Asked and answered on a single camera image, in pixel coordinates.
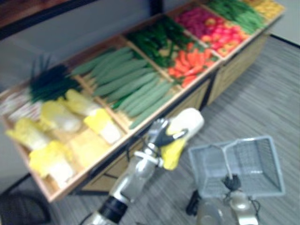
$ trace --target green cucumber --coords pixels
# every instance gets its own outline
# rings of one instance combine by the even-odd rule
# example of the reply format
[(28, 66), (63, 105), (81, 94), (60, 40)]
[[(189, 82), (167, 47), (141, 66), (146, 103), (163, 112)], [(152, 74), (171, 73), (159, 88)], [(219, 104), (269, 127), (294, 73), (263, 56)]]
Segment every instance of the green cucumber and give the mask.
[(158, 82), (159, 78), (155, 78), (153, 81), (149, 82), (148, 84), (142, 86), (139, 90), (134, 92), (132, 95), (130, 95), (121, 105), (120, 109), (125, 109), (128, 105), (130, 105), (131, 102), (133, 102), (136, 98), (139, 96), (142, 96), (143, 94), (147, 93), (149, 90), (151, 90)]
[(135, 117), (142, 112), (144, 112), (147, 108), (151, 107), (153, 104), (155, 104), (159, 99), (161, 99), (172, 87), (171, 83), (166, 84), (165, 86), (161, 87), (158, 91), (153, 92), (152, 95), (147, 96), (138, 107), (132, 108), (128, 116), (129, 117)]
[(169, 101), (172, 98), (172, 95), (166, 95), (162, 97), (159, 101), (157, 101), (154, 105), (149, 107), (143, 113), (141, 113), (136, 120), (129, 126), (129, 129), (135, 128), (137, 125), (142, 123), (145, 119), (151, 116), (157, 109), (159, 109), (164, 103)]
[(123, 47), (120, 48), (114, 52), (111, 52), (105, 59), (103, 59), (102, 61), (100, 61), (95, 68), (92, 70), (90, 76), (91, 77), (95, 77), (97, 74), (99, 74), (101, 72), (101, 70), (110, 62), (112, 62), (116, 57), (123, 55), (125, 53), (128, 53), (129, 51), (131, 51), (131, 48), (129, 47)]
[(157, 86), (155, 86), (152, 90), (147, 91), (146, 93), (144, 93), (143, 95), (140, 95), (139, 97), (137, 97), (134, 101), (132, 101), (129, 105), (127, 105), (124, 108), (124, 112), (125, 113), (129, 113), (133, 108), (136, 108), (139, 106), (139, 104), (149, 95), (152, 95), (153, 93), (155, 93), (156, 91), (158, 91), (161, 87), (163, 87), (164, 85), (167, 85), (168, 81), (164, 80), (161, 83), (159, 83)]
[(122, 88), (118, 89), (117, 91), (113, 92), (111, 95), (108, 96), (107, 102), (110, 103), (112, 101), (118, 100), (122, 98), (123, 96), (126, 96), (138, 88), (142, 87), (144, 84), (150, 82), (155, 77), (157, 77), (158, 73), (153, 72), (149, 73), (145, 76), (142, 76), (136, 80), (133, 80), (132, 82), (125, 84)]
[(146, 73), (150, 73), (153, 72), (154, 70), (152, 68), (142, 68), (139, 69), (137, 71), (134, 71), (132, 73), (126, 74), (124, 77), (121, 77), (117, 80), (114, 80), (112, 82), (109, 82), (107, 84), (104, 84), (100, 87), (98, 87), (95, 91), (94, 91), (94, 96), (104, 96), (107, 95), (115, 90), (117, 90), (118, 88), (122, 87), (124, 84), (129, 83), (130, 81), (146, 74)]
[(146, 60), (130, 60), (126, 63), (123, 63), (122, 66), (112, 69), (104, 77), (97, 79), (99, 84), (105, 84), (113, 80), (118, 79), (126, 74), (129, 74), (133, 71), (141, 69), (148, 64)]
[(119, 108), (119, 106), (130, 96), (129, 95), (126, 95), (122, 98), (120, 98), (117, 102), (115, 102), (114, 104), (110, 105), (111, 109), (117, 109)]
[(126, 54), (120, 55), (112, 60), (109, 64), (105, 65), (103, 69), (96, 75), (97, 77), (105, 76), (107, 72), (112, 70), (113, 68), (117, 67), (118, 65), (122, 64), (133, 58), (133, 52), (128, 52)]
[(77, 67), (75, 67), (72, 72), (71, 75), (81, 75), (81, 74), (85, 74), (89, 71), (91, 71), (93, 68), (95, 68), (95, 66), (100, 63), (102, 60), (104, 60), (109, 54), (111, 53), (111, 50), (109, 50), (106, 53), (101, 54), (100, 56), (85, 62)]

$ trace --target gray shopping basket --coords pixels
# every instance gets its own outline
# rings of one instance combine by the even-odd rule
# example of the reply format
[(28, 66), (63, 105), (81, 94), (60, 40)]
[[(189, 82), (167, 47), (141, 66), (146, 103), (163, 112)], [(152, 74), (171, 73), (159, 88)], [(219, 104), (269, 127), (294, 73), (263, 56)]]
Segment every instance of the gray shopping basket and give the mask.
[[(231, 145), (225, 155), (222, 148)], [(241, 189), (253, 198), (283, 195), (285, 187), (273, 140), (270, 136), (238, 139), (232, 142), (189, 149), (198, 193), (203, 198), (224, 197), (229, 190), (222, 179), (237, 174)]]

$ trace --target carrot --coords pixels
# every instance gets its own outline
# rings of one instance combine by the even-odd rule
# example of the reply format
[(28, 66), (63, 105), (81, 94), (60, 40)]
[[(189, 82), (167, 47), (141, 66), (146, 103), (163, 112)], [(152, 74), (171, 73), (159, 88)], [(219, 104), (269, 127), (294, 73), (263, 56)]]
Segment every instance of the carrot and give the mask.
[(182, 87), (185, 88), (187, 87), (194, 79), (196, 79), (197, 76), (189, 76), (186, 77), (182, 83)]
[(193, 42), (190, 42), (190, 43), (187, 44), (187, 50), (189, 52), (191, 52), (193, 50), (193, 47), (194, 47), (194, 43)]
[(210, 50), (209, 48), (206, 48), (206, 49), (204, 50), (204, 58), (205, 58), (206, 60), (208, 60), (208, 59), (210, 59), (210, 57), (211, 57), (211, 50)]
[(179, 77), (181, 77), (182, 76), (182, 72), (180, 72), (180, 71), (178, 71), (178, 70), (174, 70), (175, 71), (175, 74), (174, 74), (174, 77), (175, 78), (179, 78)]
[(203, 64), (202, 65), (198, 65), (192, 69), (190, 69), (189, 71), (184, 73), (184, 76), (194, 76), (197, 75), (198, 73), (200, 73), (203, 70)]
[(184, 65), (185, 67), (190, 67), (190, 64), (187, 61), (186, 53), (184, 52), (184, 50), (180, 50), (178, 52), (178, 56), (179, 56), (179, 60), (182, 63), (182, 65)]
[(207, 67), (207, 68), (209, 68), (209, 67), (211, 67), (214, 63), (215, 63), (214, 61), (211, 61), (211, 60), (210, 60), (210, 61), (205, 62), (204, 66)]
[(187, 53), (187, 60), (189, 62), (189, 64), (192, 66), (192, 62), (193, 62), (193, 53)]
[(182, 73), (185, 73), (186, 71), (188, 71), (188, 67), (182, 65), (182, 63), (180, 62), (179, 59), (175, 60), (175, 69)]
[(198, 49), (194, 49), (192, 52), (187, 54), (187, 60), (192, 67), (197, 64)]
[(168, 68), (168, 73), (169, 73), (170, 75), (174, 75), (174, 74), (175, 74), (175, 69), (174, 69), (173, 67), (169, 67), (169, 68)]
[(199, 66), (203, 66), (205, 63), (205, 55), (203, 52), (200, 52), (198, 55), (197, 55), (197, 65)]

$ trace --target wooden cabinet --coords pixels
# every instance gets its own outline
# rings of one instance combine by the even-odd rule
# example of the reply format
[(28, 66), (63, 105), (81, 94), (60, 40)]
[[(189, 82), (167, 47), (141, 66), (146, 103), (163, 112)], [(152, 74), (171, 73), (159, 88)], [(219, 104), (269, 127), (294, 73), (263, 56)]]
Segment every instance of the wooden cabinet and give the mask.
[(225, 91), (242, 73), (244, 73), (249, 66), (251, 66), (263, 49), (268, 36), (268, 33), (263, 33), (257, 37), (256, 40), (241, 50), (240, 53), (219, 69), (211, 89), (208, 105)]

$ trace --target wooden produce stand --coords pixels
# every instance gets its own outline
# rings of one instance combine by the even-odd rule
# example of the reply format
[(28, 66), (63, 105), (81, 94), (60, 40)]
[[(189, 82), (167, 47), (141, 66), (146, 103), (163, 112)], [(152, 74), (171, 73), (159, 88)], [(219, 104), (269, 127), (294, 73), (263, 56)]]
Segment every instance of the wooden produce stand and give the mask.
[[(205, 7), (199, 5), (198, 2), (191, 1), (182, 7), (174, 9), (166, 13), (173, 18), (177, 14), (190, 9), (195, 6)], [(200, 73), (195, 80), (193, 80), (187, 87), (183, 88), (179, 85), (174, 85), (170, 92), (173, 97), (156, 110), (151, 116), (145, 119), (140, 125), (134, 129), (129, 129), (131, 119), (126, 115), (112, 110), (106, 103), (105, 99), (94, 97), (94, 101), (103, 106), (109, 113), (114, 123), (122, 132), (122, 138), (113, 145), (100, 144), (101, 154), (95, 159), (93, 163), (86, 167), (77, 167), (77, 173), (73, 176), (63, 188), (59, 188), (51, 178), (42, 179), (39, 175), (29, 167), (29, 150), (21, 144), (13, 140), (14, 145), (19, 151), (22, 159), (25, 161), (33, 179), (47, 198), (49, 202), (59, 200), (68, 194), (78, 193), (107, 193), (117, 178), (124, 172), (128, 165), (128, 160), (132, 157), (133, 152), (140, 150), (143, 146), (143, 137), (151, 123), (160, 117), (172, 117), (177, 115), (180, 111), (188, 107), (196, 109), (203, 108), (207, 104), (211, 104), (231, 83), (233, 83), (256, 59), (262, 50), (265, 41), (267, 40), (270, 26), (282, 15), (282, 12), (274, 17), (272, 20), (266, 20), (265, 27), (257, 30), (246, 41), (242, 42), (234, 51), (228, 56), (221, 57), (217, 53), (218, 60), (209, 68)], [(124, 34), (116, 35), (104, 42), (101, 42), (63, 62), (70, 69), (98, 56), (108, 48), (119, 49), (124, 46), (130, 47), (133, 51), (139, 54), (142, 58), (147, 60), (153, 68), (159, 73), (161, 79), (172, 81), (173, 79), (167, 73), (167, 70), (158, 66), (152, 61), (144, 52), (142, 52), (134, 43), (128, 41), (125, 35), (133, 30), (139, 30), (149, 24), (154, 23), (162, 15), (157, 15), (141, 24), (127, 30)], [(186, 35), (193, 40), (203, 43), (193, 36), (190, 32), (184, 31)], [(89, 74), (84, 76), (76, 76), (75, 79), (82, 86), (87, 95), (92, 96), (94, 88), (91, 85)], [(10, 94), (15, 93), (27, 87), (28, 82), (11, 88), (0, 94), (0, 102), (5, 100)], [(8, 119), (8, 115), (4, 115), (2, 120), (7, 128), (12, 128), (13, 124)], [(81, 132), (90, 132), (88, 128), (84, 128)], [(68, 136), (66, 134), (56, 133), (56, 137), (64, 143), (68, 143), (77, 136)], [(94, 138), (96, 142), (100, 143), (100, 137)]]

